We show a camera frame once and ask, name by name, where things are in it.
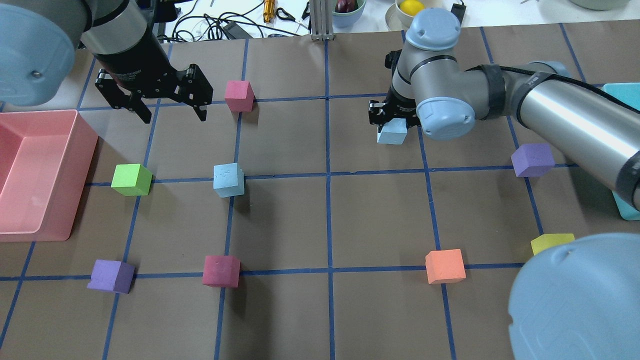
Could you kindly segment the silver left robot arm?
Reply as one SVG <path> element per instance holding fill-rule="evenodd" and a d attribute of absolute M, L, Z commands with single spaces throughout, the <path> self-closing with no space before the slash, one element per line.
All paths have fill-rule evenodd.
<path fill-rule="evenodd" d="M 207 118 L 213 87 L 197 64 L 175 69 L 134 0 L 3 0 L 0 5 L 0 98 L 18 107 L 54 98 L 71 72 L 78 45 L 102 66 L 94 86 L 112 109 L 146 124 L 145 99 L 170 100 Z"/>

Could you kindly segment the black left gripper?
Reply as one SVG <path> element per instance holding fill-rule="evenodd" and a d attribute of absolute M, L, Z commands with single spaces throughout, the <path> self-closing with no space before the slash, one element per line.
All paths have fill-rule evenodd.
<path fill-rule="evenodd" d="M 176 69 L 157 43 L 138 44 L 119 54 L 96 54 L 102 66 L 94 86 L 113 109 L 134 112 L 146 125 L 152 120 L 144 100 L 167 98 L 190 105 L 199 121 L 207 120 L 214 89 L 198 64 Z"/>

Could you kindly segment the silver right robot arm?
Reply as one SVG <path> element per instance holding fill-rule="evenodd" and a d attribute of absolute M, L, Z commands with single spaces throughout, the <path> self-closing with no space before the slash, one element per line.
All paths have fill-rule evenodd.
<path fill-rule="evenodd" d="M 381 132 L 404 119 L 449 141 L 477 120 L 512 116 L 638 209 L 638 110 L 558 62 L 462 71 L 453 52 L 461 30 L 441 7 L 416 14 L 402 50 L 385 59 L 390 89 L 370 101 L 371 125 Z M 534 255 L 513 282 L 508 313 L 517 360 L 637 360 L 639 235 L 588 235 Z"/>

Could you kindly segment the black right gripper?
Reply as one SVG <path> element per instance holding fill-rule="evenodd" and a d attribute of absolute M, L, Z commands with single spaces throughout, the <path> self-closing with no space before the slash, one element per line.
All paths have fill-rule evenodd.
<path fill-rule="evenodd" d="M 384 101 L 369 101 L 368 121 L 370 125 L 376 125 L 378 128 L 384 127 L 393 119 L 404 119 L 407 128 L 421 126 L 416 108 L 416 101 L 413 98 L 402 96 L 395 89 L 390 88 Z"/>

